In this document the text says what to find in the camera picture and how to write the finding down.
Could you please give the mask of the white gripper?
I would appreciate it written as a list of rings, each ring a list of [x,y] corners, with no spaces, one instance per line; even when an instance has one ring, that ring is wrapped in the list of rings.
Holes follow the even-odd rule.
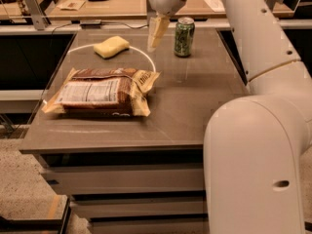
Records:
[[[156,18],[151,18],[149,21],[149,33],[147,40],[147,51],[153,52],[161,42],[162,37],[166,33],[170,18],[184,5],[183,0],[148,0],[151,8],[156,11],[158,15]]]

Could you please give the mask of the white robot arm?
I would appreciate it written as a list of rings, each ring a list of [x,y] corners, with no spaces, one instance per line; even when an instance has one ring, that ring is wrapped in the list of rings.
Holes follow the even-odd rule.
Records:
[[[169,17],[186,0],[148,0]],[[312,80],[264,0],[222,0],[250,93],[204,138],[210,234],[305,234],[299,159],[312,144]]]

